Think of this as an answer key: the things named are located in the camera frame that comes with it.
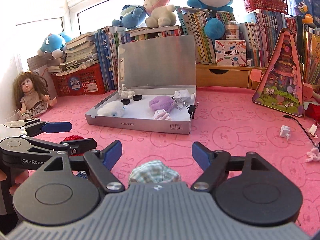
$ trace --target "gray gripper base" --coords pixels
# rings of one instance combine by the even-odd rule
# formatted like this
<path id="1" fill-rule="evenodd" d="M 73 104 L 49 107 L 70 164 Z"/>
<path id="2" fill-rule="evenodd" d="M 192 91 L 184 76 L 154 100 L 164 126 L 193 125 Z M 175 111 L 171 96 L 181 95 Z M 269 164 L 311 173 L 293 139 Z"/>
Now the gray gripper base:
<path id="1" fill-rule="evenodd" d="M 132 184 L 107 195 L 88 217 L 61 227 L 21 223 L 9 240 L 307 240 L 294 223 L 244 225 L 225 215 L 209 193 L 184 182 Z"/>

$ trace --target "window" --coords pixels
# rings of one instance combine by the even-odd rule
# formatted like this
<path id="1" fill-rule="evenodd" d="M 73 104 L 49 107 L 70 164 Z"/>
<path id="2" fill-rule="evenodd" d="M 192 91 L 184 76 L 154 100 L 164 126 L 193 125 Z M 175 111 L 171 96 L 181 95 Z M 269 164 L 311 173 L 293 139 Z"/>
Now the window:
<path id="1" fill-rule="evenodd" d="M 50 33 L 63 31 L 61 18 L 30 22 L 16 26 L 17 37 L 26 40 L 26 43 L 18 42 L 18 51 L 24 71 L 28 70 L 27 59 L 37 55 L 44 39 Z"/>
<path id="2" fill-rule="evenodd" d="M 126 4 L 142 5 L 143 0 L 108 0 L 78 14 L 80 32 L 93 32 L 104 26 L 111 25 L 113 19 L 118 19 Z M 170 0 L 170 4 L 187 7 L 188 0 Z M 246 14 L 242 0 L 234 0 L 231 5 L 237 21 L 241 22 Z"/>

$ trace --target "human hand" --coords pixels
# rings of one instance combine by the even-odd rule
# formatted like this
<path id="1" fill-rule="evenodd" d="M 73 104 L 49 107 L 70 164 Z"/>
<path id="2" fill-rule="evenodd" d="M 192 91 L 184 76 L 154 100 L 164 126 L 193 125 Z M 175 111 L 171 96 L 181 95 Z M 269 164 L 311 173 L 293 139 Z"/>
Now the human hand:
<path id="1" fill-rule="evenodd" d="M 20 186 L 20 184 L 22 184 L 27 178 L 29 177 L 29 171 L 28 170 L 24 170 L 22 173 L 20 173 L 15 179 L 15 183 L 10 189 L 9 192 L 11 195 L 14 194 L 14 192 L 16 191 L 16 189 Z M 6 180 L 7 179 L 7 175 L 0 170 L 0 181 L 2 180 Z"/>

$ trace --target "white fluffy toy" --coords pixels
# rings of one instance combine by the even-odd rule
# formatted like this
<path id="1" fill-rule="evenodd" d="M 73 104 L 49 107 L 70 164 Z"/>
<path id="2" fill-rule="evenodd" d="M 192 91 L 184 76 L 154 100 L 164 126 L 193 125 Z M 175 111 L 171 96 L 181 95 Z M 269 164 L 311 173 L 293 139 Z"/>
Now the white fluffy toy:
<path id="1" fill-rule="evenodd" d="M 168 5 L 170 0 L 144 0 L 143 6 L 149 17 L 146 18 L 146 25 L 149 28 L 157 28 L 175 25 L 177 18 L 173 13 L 174 5 Z"/>
<path id="2" fill-rule="evenodd" d="M 112 101 L 99 108 L 97 115 L 109 117 L 122 117 L 126 108 L 121 101 Z"/>

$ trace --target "red plastic basket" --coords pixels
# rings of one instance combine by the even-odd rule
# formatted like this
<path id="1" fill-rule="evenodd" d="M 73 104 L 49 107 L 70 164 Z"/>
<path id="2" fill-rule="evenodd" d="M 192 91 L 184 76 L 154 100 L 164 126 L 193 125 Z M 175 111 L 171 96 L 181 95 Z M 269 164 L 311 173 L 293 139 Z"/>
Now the red plastic basket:
<path id="1" fill-rule="evenodd" d="M 256 9 L 288 14 L 287 0 L 243 0 L 246 12 Z"/>
<path id="2" fill-rule="evenodd" d="M 100 64 L 94 64 L 69 75 L 51 75 L 58 97 L 101 95 L 106 93 Z"/>

